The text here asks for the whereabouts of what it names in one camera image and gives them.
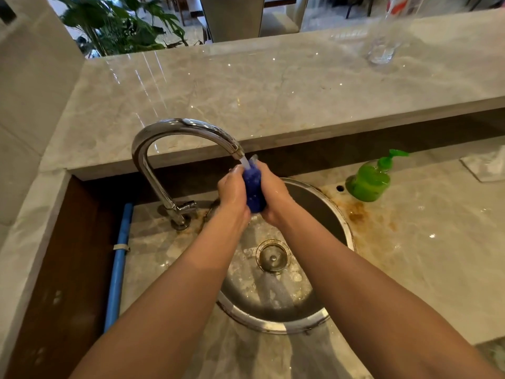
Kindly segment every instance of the hand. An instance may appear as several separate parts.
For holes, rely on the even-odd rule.
[[[218,182],[219,198],[221,210],[226,210],[232,215],[237,215],[243,220],[244,227],[249,223],[251,212],[247,206],[247,196],[245,195],[245,183],[242,178],[244,168],[237,165]]]
[[[267,223],[279,228],[286,206],[296,202],[289,195],[286,184],[270,171],[267,164],[256,161],[256,166],[261,171],[261,191],[267,201],[267,207],[261,215]]]

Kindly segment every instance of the stainless steel sink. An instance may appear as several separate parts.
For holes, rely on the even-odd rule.
[[[283,180],[298,204],[354,250],[349,226],[328,197],[305,183]],[[309,330],[328,318],[284,237],[260,214],[252,217],[244,231],[218,304],[243,325],[269,333]]]

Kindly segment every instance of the marble wall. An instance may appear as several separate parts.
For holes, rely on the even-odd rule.
[[[84,57],[47,0],[5,0],[0,34],[0,245],[16,219]]]

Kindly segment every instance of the green soap dispenser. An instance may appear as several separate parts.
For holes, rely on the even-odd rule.
[[[377,164],[375,161],[369,161],[361,165],[356,175],[345,182],[348,192],[360,201],[377,200],[391,183],[387,172],[393,166],[393,157],[397,156],[407,157],[408,153],[391,149],[389,156],[379,158]]]

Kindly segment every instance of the blue pipe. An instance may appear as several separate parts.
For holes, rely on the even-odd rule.
[[[121,219],[121,227],[119,228],[118,245],[122,243],[125,245],[128,244],[132,214],[133,204],[125,204],[123,218]],[[123,286],[123,274],[125,270],[125,254],[126,250],[121,248],[116,250],[116,255],[114,256],[112,277],[110,278],[109,300],[107,302],[107,312],[105,314],[104,332],[106,332],[119,317],[119,303],[121,302],[121,288]]]

